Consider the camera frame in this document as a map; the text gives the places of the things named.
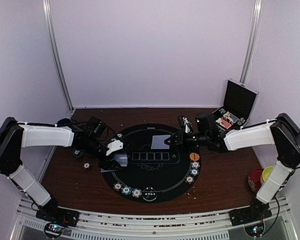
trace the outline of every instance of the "orange poker chip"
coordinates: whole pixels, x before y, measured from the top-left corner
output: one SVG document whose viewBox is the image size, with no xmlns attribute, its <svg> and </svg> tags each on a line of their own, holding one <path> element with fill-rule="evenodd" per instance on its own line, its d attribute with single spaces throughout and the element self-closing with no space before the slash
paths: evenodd
<svg viewBox="0 0 300 240">
<path fill-rule="evenodd" d="M 193 152 L 193 153 L 190 154 L 190 159 L 192 161 L 198 161 L 200 159 L 200 156 L 199 156 L 199 154 Z"/>
</svg>

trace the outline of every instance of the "poker chip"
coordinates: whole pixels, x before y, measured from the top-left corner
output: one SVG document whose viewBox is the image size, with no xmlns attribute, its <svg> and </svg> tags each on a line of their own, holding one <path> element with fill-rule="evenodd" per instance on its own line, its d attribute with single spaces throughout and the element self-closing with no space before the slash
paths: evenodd
<svg viewBox="0 0 300 240">
<path fill-rule="evenodd" d="M 193 162 L 191 163 L 191 166 L 192 166 L 192 168 L 194 168 L 194 169 L 198 169 L 198 168 L 200 167 L 200 163 L 197 162 L 197 161 L 193 161 Z"/>
<path fill-rule="evenodd" d="M 135 190 L 133 190 L 132 192 L 132 196 L 135 198 L 139 198 L 142 195 L 142 192 L 140 189 L 136 188 Z"/>
<path fill-rule="evenodd" d="M 197 169 L 192 169 L 192 170 L 190 171 L 190 174 L 191 174 L 192 176 L 197 176 L 197 175 L 199 174 L 199 171 L 198 171 Z"/>
<path fill-rule="evenodd" d="M 89 162 L 85 162 L 82 167 L 84 170 L 89 170 L 91 168 L 91 164 Z"/>
<path fill-rule="evenodd" d="M 157 199 L 157 191 L 153 187 L 147 187 L 142 191 L 142 198 L 147 202 L 152 202 Z"/>
<path fill-rule="evenodd" d="M 199 161 L 199 159 L 200 159 L 200 156 L 199 156 L 199 154 L 197 154 L 197 153 L 195 153 L 195 152 L 193 152 L 193 153 L 191 153 L 190 154 L 190 159 L 192 160 L 192 161 Z"/>
<path fill-rule="evenodd" d="M 122 184 L 119 183 L 119 182 L 118 182 L 118 183 L 115 183 L 115 184 L 113 185 L 113 189 L 116 190 L 116 191 L 120 191 L 121 188 L 122 188 Z"/>
<path fill-rule="evenodd" d="M 185 182 L 187 184 L 192 184 L 192 183 L 194 183 L 194 181 L 195 181 L 195 179 L 194 179 L 193 176 L 187 176 L 186 179 L 185 179 Z"/>
<path fill-rule="evenodd" d="M 129 195 L 131 193 L 131 188 L 128 187 L 128 186 L 125 186 L 122 188 L 121 192 L 124 194 L 124 195 Z"/>
</svg>

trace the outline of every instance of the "black case lid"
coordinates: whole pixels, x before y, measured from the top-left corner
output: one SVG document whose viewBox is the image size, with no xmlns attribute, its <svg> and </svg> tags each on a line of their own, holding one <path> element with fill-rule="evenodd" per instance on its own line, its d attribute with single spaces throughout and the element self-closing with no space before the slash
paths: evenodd
<svg viewBox="0 0 300 240">
<path fill-rule="evenodd" d="M 228 80 L 223 107 L 239 118 L 248 119 L 258 92 L 251 91 L 243 84 Z"/>
</svg>

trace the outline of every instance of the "white poker chip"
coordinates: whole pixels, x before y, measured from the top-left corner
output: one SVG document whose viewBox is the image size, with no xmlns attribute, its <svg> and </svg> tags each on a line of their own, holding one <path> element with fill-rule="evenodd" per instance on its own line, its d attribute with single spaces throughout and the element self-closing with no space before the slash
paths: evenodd
<svg viewBox="0 0 300 240">
<path fill-rule="evenodd" d="M 119 182 L 113 185 L 113 189 L 116 191 L 120 191 L 121 188 L 122 188 L 122 184 Z"/>
<path fill-rule="evenodd" d="M 140 189 L 136 188 L 135 190 L 133 190 L 132 192 L 132 196 L 135 198 L 139 198 L 142 195 L 142 192 Z"/>
<path fill-rule="evenodd" d="M 128 186 L 125 186 L 122 188 L 121 192 L 124 194 L 124 195 L 129 195 L 131 193 L 131 188 L 128 187 Z"/>
<path fill-rule="evenodd" d="M 190 174 L 192 176 L 197 176 L 199 174 L 199 171 L 197 169 L 192 169 L 191 172 L 190 172 Z"/>
<path fill-rule="evenodd" d="M 197 162 L 197 161 L 193 161 L 193 162 L 191 163 L 191 166 L 192 166 L 194 169 L 198 169 L 198 168 L 200 167 L 200 163 Z"/>
<path fill-rule="evenodd" d="M 187 176 L 186 179 L 185 179 L 185 182 L 187 184 L 192 184 L 194 181 L 195 181 L 195 179 L 194 179 L 193 176 Z"/>
<path fill-rule="evenodd" d="M 89 170 L 90 167 L 91 167 L 91 164 L 89 162 L 85 162 L 83 165 L 82 165 L 83 169 L 84 170 Z"/>
</svg>

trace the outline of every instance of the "red cup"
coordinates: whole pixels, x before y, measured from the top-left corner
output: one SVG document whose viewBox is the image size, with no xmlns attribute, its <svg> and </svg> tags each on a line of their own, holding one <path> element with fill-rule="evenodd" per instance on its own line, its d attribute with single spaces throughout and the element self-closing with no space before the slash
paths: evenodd
<svg viewBox="0 0 300 240">
<path fill-rule="evenodd" d="M 255 168 L 252 169 L 248 174 L 248 183 L 251 190 L 255 193 L 259 191 L 261 188 L 260 177 L 262 175 L 263 168 Z"/>
</svg>

